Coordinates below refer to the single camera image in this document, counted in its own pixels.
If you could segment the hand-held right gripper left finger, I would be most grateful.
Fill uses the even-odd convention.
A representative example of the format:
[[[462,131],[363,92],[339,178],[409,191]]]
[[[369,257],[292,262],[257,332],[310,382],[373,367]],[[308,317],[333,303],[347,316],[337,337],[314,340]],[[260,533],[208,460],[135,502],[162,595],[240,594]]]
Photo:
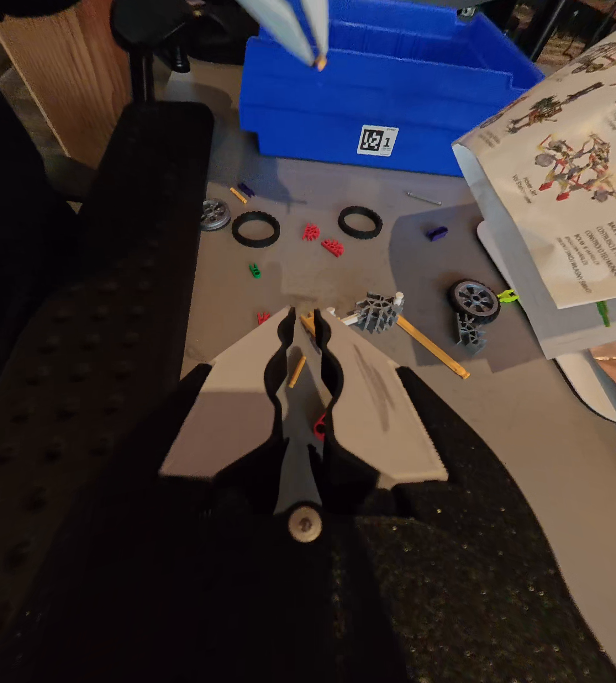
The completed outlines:
[[[286,306],[216,356],[160,467],[163,477],[215,477],[280,432],[295,308]]]

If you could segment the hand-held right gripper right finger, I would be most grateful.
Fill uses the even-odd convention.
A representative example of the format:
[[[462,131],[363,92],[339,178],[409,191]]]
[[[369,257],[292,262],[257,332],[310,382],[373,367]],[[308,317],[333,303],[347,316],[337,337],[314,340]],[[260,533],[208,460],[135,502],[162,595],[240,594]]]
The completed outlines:
[[[402,367],[327,310],[314,311],[313,326],[331,394],[324,454],[332,481],[366,488],[448,481]]]

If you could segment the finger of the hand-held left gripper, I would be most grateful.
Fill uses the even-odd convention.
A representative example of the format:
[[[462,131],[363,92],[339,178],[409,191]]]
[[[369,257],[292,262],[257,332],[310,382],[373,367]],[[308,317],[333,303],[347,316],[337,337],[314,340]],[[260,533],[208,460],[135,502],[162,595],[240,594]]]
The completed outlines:
[[[237,1],[286,51],[312,67],[316,57],[287,1]]]
[[[325,59],[329,50],[329,1],[301,1],[301,5],[315,39],[318,57]]]

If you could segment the long yellow toy rod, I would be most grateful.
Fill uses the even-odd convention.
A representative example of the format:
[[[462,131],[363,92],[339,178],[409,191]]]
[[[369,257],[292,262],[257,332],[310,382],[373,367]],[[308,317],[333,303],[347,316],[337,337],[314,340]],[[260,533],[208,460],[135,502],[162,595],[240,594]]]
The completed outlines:
[[[400,329],[405,331],[418,344],[420,344],[426,351],[437,358],[445,367],[452,371],[458,377],[466,380],[470,377],[470,372],[462,365],[453,360],[449,354],[443,351],[438,345],[434,344],[431,339],[424,335],[421,331],[415,328],[402,315],[397,319],[397,325]]]

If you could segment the grey toy connector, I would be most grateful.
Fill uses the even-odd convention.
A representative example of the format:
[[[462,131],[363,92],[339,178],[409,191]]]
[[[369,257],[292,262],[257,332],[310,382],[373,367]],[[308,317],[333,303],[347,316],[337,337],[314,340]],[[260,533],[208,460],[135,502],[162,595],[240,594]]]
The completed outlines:
[[[355,310],[364,310],[364,320],[355,327],[369,333],[383,333],[395,326],[403,305],[393,306],[393,297],[368,292],[363,300],[356,303]]]
[[[467,313],[455,313],[456,344],[463,346],[467,353],[475,356],[484,351],[488,341],[485,337],[486,324]]]

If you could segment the blue plastic bin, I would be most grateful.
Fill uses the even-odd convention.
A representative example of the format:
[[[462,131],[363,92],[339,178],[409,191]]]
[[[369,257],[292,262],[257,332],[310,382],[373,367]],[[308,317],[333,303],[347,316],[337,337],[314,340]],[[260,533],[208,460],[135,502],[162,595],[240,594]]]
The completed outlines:
[[[462,175],[467,132],[543,80],[483,14],[403,1],[331,1],[320,73],[261,30],[246,43],[239,120],[261,154]],[[390,157],[356,153],[364,124],[399,129]]]

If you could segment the black white marker tag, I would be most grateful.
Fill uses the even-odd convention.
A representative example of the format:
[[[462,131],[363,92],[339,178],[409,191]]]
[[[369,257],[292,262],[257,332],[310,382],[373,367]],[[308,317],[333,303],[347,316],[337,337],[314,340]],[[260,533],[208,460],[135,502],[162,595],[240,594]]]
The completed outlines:
[[[398,132],[397,127],[364,124],[358,139],[356,153],[361,156],[390,157]]]

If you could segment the black metal stand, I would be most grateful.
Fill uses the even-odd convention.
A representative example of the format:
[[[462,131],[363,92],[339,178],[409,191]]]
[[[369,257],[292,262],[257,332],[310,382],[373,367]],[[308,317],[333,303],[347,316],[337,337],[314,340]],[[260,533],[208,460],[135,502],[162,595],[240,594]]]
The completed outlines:
[[[110,29],[128,56],[135,103],[156,99],[155,56],[160,56],[172,71],[190,71],[194,22],[205,15],[206,9],[206,1],[112,1]]]

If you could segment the toy wheel with black tyre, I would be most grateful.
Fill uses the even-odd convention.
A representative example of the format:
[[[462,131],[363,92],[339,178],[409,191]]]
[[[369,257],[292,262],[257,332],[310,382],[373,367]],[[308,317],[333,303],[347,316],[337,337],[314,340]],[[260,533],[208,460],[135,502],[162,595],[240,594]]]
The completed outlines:
[[[447,290],[451,309],[475,324],[490,324],[500,314],[501,302],[488,286],[473,279],[462,279]]]

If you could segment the black toy tyre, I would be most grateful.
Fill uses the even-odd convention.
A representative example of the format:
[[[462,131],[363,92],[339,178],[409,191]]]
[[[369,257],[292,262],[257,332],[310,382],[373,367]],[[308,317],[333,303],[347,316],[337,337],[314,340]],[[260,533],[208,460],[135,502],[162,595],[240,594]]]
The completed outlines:
[[[260,221],[272,228],[272,234],[266,238],[249,238],[241,233],[241,228],[246,223]],[[276,243],[280,237],[280,223],[270,214],[262,211],[247,211],[237,217],[232,223],[232,236],[237,243],[251,249],[265,249]]]
[[[351,226],[347,219],[351,216],[360,216],[372,222],[373,228],[370,230],[360,230]],[[341,210],[337,219],[339,229],[349,237],[357,240],[372,240],[378,237],[383,228],[383,220],[380,215],[370,208],[364,206],[348,206]]]

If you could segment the silver toy wheel hub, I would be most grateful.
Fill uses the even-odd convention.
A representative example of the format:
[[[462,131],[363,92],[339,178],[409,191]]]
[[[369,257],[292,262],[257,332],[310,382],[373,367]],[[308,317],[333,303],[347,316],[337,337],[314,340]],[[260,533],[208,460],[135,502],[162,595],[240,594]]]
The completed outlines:
[[[202,232],[218,232],[231,222],[228,204],[219,199],[206,199],[202,203],[200,229]]]

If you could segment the wooden cabinet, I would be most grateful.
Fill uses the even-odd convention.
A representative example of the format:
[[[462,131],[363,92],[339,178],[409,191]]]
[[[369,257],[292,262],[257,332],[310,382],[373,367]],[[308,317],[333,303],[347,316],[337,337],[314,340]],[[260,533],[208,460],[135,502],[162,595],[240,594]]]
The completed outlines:
[[[98,168],[131,99],[129,59],[110,26],[111,1],[53,16],[5,18],[0,43],[64,153]]]

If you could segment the printed instruction sheet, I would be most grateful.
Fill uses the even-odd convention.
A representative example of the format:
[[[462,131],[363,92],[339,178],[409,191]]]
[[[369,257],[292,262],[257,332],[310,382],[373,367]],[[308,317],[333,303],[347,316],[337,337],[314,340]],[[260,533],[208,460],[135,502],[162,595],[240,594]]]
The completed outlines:
[[[616,31],[453,152],[487,223],[516,234],[558,309],[616,298]]]

